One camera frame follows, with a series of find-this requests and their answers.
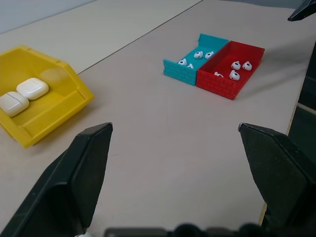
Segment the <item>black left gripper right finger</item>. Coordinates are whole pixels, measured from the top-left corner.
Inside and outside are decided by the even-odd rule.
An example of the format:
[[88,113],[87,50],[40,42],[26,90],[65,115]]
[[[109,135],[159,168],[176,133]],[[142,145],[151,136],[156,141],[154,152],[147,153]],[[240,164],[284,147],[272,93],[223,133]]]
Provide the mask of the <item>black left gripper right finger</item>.
[[315,220],[315,164],[285,134],[248,123],[241,123],[238,131],[267,205],[263,227],[298,227]]

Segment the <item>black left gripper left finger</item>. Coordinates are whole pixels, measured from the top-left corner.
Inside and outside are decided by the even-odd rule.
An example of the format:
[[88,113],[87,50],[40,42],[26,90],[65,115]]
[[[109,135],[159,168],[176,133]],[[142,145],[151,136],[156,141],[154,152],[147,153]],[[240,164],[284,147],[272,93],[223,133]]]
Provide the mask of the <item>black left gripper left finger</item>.
[[113,125],[79,133],[37,180],[2,237],[75,237],[91,225],[104,182]]

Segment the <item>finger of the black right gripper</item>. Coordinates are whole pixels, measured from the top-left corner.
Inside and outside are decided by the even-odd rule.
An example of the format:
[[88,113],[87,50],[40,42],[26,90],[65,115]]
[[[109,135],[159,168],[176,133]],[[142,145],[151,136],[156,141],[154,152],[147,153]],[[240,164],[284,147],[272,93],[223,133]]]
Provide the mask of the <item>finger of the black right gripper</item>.
[[300,21],[316,12],[316,0],[303,0],[299,7],[288,17],[288,21]]

